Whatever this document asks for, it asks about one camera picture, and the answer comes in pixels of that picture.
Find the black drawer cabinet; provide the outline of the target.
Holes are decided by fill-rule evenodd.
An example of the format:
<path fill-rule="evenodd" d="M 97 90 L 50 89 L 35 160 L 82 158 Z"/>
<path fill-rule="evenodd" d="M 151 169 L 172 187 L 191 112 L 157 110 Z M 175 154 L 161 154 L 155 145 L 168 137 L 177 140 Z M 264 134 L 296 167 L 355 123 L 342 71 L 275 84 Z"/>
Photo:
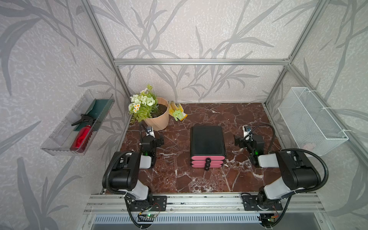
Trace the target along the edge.
<path fill-rule="evenodd" d="M 190 159 L 223 161 L 226 158 L 221 126 L 193 126 L 190 129 Z"/>

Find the pink top drawer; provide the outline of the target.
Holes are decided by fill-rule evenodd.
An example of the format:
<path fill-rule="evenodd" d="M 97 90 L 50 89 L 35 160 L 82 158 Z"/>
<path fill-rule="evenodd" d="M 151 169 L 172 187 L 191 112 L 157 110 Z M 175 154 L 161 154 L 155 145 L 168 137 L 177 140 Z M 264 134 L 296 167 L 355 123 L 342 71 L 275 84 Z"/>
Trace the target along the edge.
<path fill-rule="evenodd" d="M 206 159 L 211 159 L 211 161 L 223 161 L 224 156 L 193 156 L 191 160 L 193 161 L 205 161 Z"/>

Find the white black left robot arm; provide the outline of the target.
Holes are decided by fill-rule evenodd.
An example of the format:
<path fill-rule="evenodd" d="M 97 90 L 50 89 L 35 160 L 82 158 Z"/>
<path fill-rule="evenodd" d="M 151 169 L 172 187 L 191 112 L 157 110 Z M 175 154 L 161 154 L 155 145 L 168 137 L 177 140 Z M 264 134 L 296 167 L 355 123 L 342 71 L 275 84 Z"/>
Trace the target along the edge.
<path fill-rule="evenodd" d="M 115 152 L 103 175 L 103 188 L 111 194 L 123 195 L 132 204 L 153 204 L 150 188 L 139 180 L 139 172 L 155 166 L 156 150 L 163 144 L 162 135 L 158 138 L 146 135 L 141 140 L 140 152 Z"/>

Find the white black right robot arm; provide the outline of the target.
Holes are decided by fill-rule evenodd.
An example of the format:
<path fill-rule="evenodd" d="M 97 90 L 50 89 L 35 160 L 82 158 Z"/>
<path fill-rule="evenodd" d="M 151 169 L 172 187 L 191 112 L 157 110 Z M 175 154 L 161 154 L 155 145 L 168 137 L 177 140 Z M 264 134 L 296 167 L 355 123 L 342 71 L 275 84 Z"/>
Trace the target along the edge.
<path fill-rule="evenodd" d="M 281 177 L 259 189 L 258 205 L 268 205 L 294 194 L 313 192 L 323 187 L 329 171 L 320 156 L 305 149 L 281 149 L 263 153 L 263 138 L 259 135 L 234 137 L 234 143 L 250 153 L 252 165 L 260 168 L 278 168 Z"/>

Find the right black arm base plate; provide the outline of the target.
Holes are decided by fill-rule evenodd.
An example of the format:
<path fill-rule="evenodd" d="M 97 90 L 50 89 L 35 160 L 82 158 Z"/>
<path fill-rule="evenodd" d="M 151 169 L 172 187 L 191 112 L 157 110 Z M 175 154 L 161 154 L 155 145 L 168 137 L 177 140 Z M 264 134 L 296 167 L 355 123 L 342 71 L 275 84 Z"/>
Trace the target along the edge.
<path fill-rule="evenodd" d="M 259 198 L 257 195 L 241 194 L 242 204 L 245 211 L 282 211 L 280 200 Z"/>

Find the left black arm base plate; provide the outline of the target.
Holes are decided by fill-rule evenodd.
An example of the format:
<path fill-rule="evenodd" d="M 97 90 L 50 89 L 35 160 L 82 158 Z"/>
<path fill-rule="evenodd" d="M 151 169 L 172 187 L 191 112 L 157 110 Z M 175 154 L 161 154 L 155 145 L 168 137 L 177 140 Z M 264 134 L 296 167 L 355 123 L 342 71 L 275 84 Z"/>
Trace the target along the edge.
<path fill-rule="evenodd" d="M 135 212 L 148 209 L 153 211 L 166 211 L 167 198 L 168 197 L 165 195 L 153 195 L 145 200 L 128 201 L 128 206 L 131 211 Z"/>

